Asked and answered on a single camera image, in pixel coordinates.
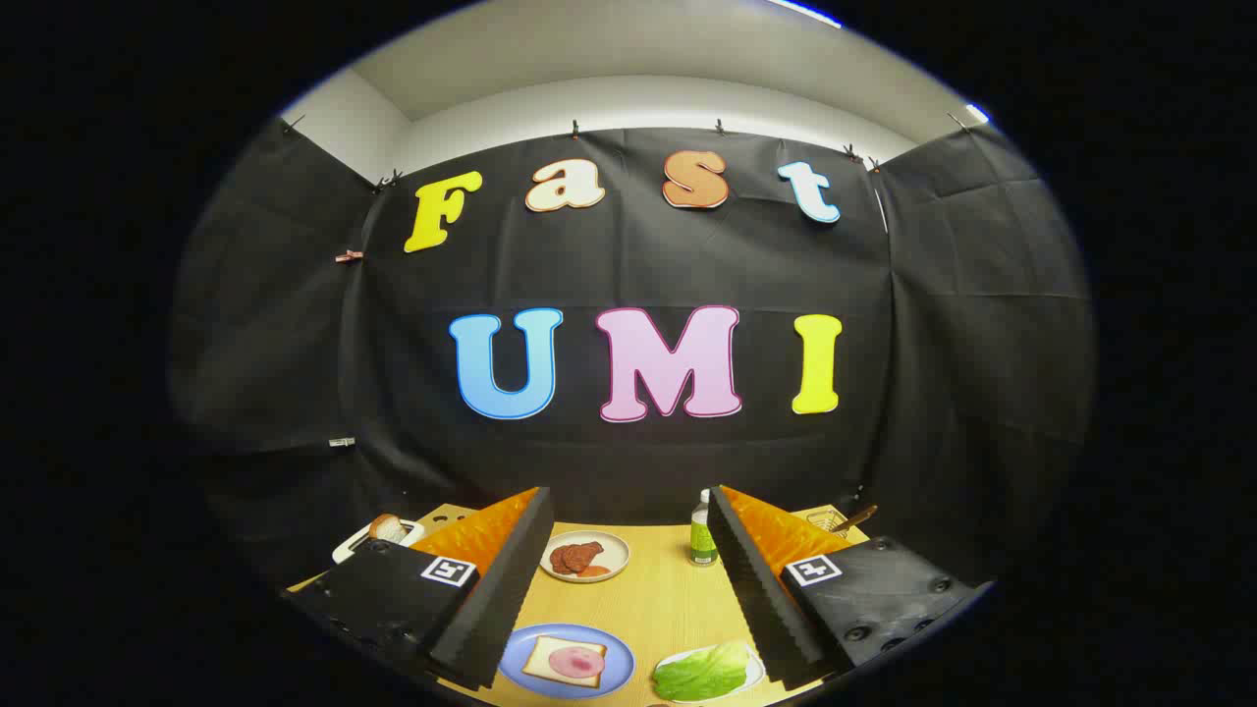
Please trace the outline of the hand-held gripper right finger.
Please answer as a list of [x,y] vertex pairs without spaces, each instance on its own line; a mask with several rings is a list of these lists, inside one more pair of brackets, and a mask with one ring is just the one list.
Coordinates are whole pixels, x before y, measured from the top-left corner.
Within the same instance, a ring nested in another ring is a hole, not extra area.
[[769,681],[848,684],[931,640],[983,600],[887,536],[848,541],[728,486],[708,525]]

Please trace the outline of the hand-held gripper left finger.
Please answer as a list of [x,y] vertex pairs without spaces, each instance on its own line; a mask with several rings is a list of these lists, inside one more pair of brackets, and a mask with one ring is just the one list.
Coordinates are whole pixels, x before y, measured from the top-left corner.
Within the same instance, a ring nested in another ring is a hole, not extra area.
[[489,688],[553,522],[525,489],[412,545],[370,538],[287,601],[400,679]]

